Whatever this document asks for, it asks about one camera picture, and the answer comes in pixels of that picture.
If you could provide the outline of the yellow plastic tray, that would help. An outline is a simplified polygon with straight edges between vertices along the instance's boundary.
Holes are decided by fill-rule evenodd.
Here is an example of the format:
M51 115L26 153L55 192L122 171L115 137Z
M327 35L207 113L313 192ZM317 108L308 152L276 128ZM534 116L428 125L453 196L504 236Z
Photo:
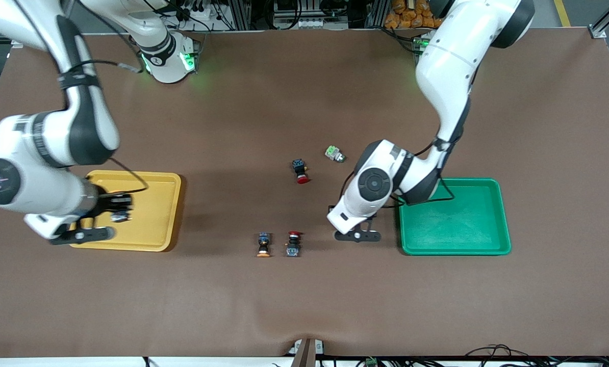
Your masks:
M176 173L138 171L148 189L135 193L130 220L99 225L99 216L87 219L89 227L113 227L113 239L73 244L73 248L115 249L123 251L162 252L168 249L178 232L183 179Z

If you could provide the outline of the red mushroom button black housing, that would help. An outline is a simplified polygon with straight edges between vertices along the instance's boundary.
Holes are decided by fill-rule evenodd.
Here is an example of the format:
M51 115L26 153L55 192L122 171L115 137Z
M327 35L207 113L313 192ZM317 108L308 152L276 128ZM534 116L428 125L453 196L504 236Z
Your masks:
M303 160L293 160L291 162L291 167L296 176L296 182L298 184L302 185L310 181L306 173L307 166L305 165Z

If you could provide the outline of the brown table cover sheet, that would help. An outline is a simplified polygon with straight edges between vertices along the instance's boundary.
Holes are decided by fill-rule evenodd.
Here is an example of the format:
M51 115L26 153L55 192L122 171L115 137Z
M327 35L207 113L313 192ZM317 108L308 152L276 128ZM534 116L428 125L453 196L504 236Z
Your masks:
M177 240L55 247L0 209L0 357L282 355L307 337L333 355L609 355L609 50L588 30L531 29L478 70L443 174L498 181L507 256L402 254L392 209L382 241L334 239L327 207L367 144L418 151L438 128L381 31L209 35L174 85L98 74L116 158L186 182Z

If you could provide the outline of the green plastic tray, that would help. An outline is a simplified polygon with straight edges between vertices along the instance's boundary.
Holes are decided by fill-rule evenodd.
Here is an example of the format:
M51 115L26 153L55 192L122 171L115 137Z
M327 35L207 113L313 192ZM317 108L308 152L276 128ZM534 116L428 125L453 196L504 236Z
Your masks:
M400 245L411 256L505 256L511 239L498 181L447 177L429 202L398 209Z

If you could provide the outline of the white power strip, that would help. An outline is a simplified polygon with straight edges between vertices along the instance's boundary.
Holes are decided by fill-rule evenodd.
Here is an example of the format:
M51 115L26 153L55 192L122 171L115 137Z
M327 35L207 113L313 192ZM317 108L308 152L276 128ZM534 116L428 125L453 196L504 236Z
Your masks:
M296 25L295 29L329 29L332 30L335 26L338 25L334 22L334 19L328 18L300 18Z

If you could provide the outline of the pile of orange bags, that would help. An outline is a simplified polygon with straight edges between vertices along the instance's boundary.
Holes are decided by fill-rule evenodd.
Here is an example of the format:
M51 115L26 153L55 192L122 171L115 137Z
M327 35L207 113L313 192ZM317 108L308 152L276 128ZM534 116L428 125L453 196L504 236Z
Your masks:
M387 29L437 29L443 20L436 17L429 0L389 0L384 27Z

